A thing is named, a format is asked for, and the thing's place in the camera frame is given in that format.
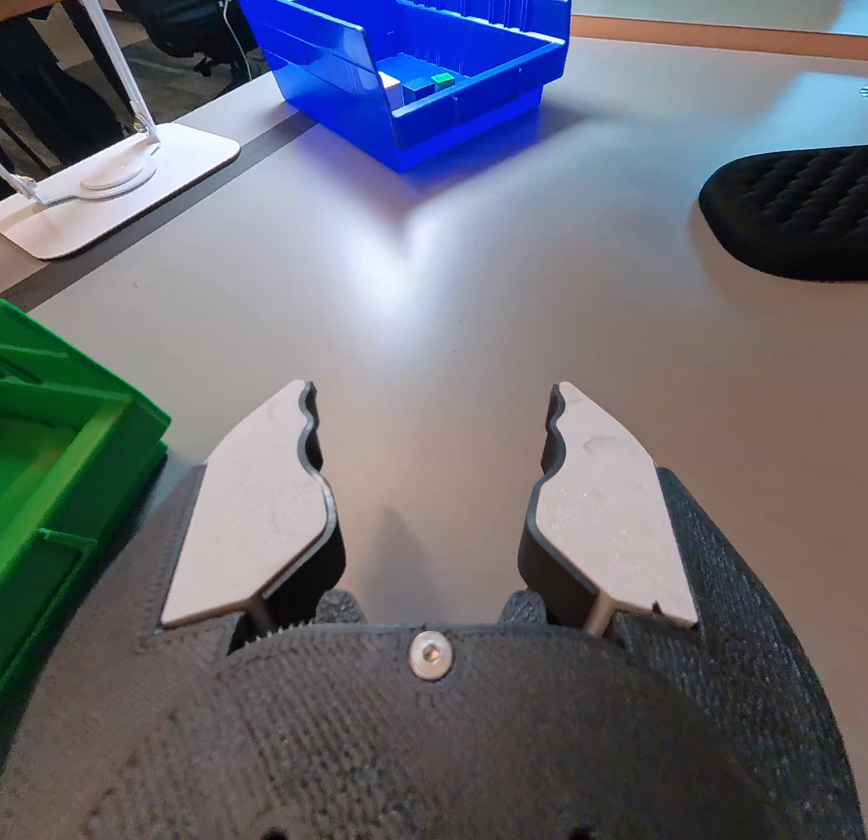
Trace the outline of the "blue plastic bin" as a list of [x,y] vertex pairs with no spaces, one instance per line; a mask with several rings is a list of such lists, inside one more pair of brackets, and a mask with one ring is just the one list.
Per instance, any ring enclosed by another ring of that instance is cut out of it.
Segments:
[[[239,0],[288,104],[403,172],[537,108],[571,0]],[[455,86],[390,112],[378,72]]]

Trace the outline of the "black wrist rest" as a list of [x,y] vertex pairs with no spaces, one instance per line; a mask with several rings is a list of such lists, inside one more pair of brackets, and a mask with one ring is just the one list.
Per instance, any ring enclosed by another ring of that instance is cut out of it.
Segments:
[[704,183],[698,206],[733,259],[779,278],[867,282],[867,146],[743,157]]

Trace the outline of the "black office chair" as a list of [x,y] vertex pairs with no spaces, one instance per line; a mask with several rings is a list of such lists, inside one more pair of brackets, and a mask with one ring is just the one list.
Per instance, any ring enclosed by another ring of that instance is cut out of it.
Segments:
[[142,24],[156,48],[176,58],[199,57],[193,70],[209,77],[229,68],[232,85],[255,78],[248,61],[254,34],[239,0],[115,0]]

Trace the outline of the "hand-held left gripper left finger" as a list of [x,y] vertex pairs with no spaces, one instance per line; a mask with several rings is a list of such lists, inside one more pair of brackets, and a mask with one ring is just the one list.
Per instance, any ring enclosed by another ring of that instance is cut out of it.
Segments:
[[242,613],[256,636],[313,621],[345,568],[322,475],[317,389],[296,379],[214,448],[193,502],[160,622]]

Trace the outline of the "green plastic bin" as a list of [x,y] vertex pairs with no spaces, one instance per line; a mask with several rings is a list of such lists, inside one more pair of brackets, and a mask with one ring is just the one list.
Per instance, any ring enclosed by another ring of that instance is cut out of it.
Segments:
[[1,301],[2,707],[163,461],[170,422]]

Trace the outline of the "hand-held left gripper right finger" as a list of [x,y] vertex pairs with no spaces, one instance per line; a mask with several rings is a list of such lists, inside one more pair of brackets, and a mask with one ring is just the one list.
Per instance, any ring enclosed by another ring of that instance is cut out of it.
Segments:
[[542,476],[518,570],[557,624],[602,636],[616,614],[676,630],[700,620],[656,463],[575,385],[552,387]]

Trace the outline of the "grey desk with wooden edge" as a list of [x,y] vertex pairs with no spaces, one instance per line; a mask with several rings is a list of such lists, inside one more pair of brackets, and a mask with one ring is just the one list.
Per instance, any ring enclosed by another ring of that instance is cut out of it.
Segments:
[[572,0],[570,36],[865,62],[866,0]]

